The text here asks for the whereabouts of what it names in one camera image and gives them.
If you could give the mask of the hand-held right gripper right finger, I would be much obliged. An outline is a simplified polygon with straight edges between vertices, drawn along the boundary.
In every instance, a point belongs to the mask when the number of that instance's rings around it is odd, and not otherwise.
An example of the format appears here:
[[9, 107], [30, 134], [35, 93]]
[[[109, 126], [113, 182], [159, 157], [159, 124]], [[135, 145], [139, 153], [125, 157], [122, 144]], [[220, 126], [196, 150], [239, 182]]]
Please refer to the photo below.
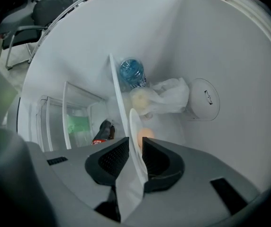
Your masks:
[[142, 201], [125, 220], [131, 227], [208, 227], [259, 195], [245, 177], [200, 150], [145, 139], [143, 160], [148, 180]]

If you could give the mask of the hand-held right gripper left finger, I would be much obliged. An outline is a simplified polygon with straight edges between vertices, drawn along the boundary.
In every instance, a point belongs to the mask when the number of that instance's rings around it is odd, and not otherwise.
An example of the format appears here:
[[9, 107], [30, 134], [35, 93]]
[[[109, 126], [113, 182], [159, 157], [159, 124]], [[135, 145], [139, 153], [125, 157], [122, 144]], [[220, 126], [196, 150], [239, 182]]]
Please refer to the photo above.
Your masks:
[[107, 202], [129, 158], [129, 138], [44, 153], [50, 167], [78, 199], [95, 209]]

